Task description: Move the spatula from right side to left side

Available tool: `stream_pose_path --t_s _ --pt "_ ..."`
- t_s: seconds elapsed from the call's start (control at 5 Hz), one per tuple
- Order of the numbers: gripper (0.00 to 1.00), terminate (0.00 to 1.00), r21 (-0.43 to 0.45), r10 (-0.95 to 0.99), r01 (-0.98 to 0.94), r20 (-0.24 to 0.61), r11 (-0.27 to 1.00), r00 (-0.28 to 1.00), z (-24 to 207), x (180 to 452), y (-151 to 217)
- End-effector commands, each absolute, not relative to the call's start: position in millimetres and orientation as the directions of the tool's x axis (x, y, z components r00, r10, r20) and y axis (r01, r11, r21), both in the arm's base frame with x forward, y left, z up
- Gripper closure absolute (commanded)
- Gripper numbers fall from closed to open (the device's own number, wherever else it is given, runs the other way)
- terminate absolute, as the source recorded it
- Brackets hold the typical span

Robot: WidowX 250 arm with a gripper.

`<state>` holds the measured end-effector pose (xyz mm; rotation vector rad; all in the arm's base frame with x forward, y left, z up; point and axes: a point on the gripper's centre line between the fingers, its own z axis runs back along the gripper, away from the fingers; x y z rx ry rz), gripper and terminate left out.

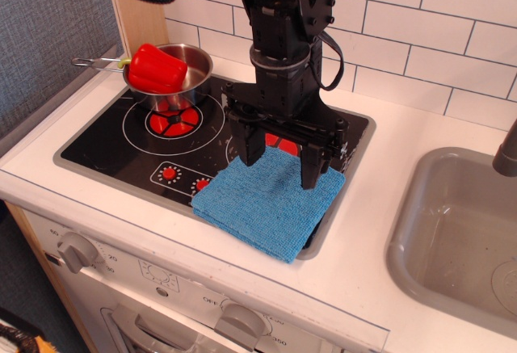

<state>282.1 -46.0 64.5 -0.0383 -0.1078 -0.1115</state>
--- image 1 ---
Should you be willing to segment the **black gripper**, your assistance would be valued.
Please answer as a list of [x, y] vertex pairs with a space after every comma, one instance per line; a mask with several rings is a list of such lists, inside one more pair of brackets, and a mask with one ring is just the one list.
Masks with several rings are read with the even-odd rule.
[[264, 154], [265, 134], [302, 146], [301, 186], [314, 189], [331, 155], [343, 151], [347, 123], [320, 98], [322, 63], [273, 67], [256, 64], [255, 83], [226, 83], [229, 124], [237, 153], [246, 166]]

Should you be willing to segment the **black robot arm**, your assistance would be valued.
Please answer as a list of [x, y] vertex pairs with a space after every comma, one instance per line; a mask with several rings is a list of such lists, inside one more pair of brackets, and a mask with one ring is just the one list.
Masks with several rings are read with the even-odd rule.
[[252, 28], [253, 83], [227, 83], [222, 91], [240, 159], [254, 165], [270, 133], [301, 146], [301, 186], [315, 188], [334, 158], [341, 158], [347, 123], [321, 98], [343, 77], [322, 83], [322, 46], [341, 51], [325, 29], [335, 0], [242, 0]]

